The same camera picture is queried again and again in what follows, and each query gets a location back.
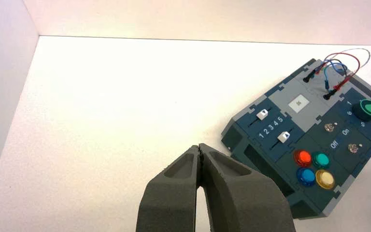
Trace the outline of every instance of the green knob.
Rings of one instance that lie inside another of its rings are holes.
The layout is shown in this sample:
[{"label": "green knob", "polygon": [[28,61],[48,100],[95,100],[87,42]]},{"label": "green knob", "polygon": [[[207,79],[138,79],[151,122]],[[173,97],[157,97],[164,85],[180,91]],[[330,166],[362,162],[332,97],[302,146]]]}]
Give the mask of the green knob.
[{"label": "green knob", "polygon": [[371,100],[361,100],[360,103],[352,106],[352,111],[356,117],[362,121],[371,120]]}]

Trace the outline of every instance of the teal button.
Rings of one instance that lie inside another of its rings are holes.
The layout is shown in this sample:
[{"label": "teal button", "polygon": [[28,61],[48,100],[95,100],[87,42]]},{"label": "teal button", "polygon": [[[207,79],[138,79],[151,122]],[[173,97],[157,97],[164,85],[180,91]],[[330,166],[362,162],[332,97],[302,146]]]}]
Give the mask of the teal button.
[{"label": "teal button", "polygon": [[316,153],[313,160],[314,165],[318,168],[327,168],[329,166],[329,158],[324,153]]}]

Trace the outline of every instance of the blue button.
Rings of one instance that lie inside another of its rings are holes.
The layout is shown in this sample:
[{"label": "blue button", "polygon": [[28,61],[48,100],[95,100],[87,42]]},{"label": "blue button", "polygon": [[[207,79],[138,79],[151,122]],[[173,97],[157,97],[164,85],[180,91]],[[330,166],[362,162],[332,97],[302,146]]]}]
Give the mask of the blue button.
[{"label": "blue button", "polygon": [[305,186],[312,186],[315,184],[315,173],[310,168],[299,168],[297,177],[299,182]]}]

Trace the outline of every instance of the white label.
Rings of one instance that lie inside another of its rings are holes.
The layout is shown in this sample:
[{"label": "white label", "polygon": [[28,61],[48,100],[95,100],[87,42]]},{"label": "white label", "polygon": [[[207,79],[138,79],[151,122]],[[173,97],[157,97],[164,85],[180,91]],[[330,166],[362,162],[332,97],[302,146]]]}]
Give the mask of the white label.
[{"label": "white label", "polygon": [[300,94],[294,100],[292,100],[291,103],[288,105],[296,113],[299,113],[308,103],[309,103],[308,99],[306,99],[304,96]]}]

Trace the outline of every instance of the black plug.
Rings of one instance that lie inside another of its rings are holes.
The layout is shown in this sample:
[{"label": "black plug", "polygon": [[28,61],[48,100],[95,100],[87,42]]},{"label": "black plug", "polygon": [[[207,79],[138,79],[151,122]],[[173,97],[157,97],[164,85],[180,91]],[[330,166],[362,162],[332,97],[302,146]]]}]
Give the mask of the black plug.
[{"label": "black plug", "polygon": [[308,83],[309,80],[315,75],[316,69],[312,70],[310,74],[308,74],[306,77],[303,78],[303,81]]},{"label": "black plug", "polygon": [[324,95],[324,99],[325,99],[325,100],[329,100],[330,97],[332,97],[336,92],[337,92],[337,90],[336,90],[336,89],[333,89],[333,90],[330,91],[328,94],[325,94],[325,95]]}]

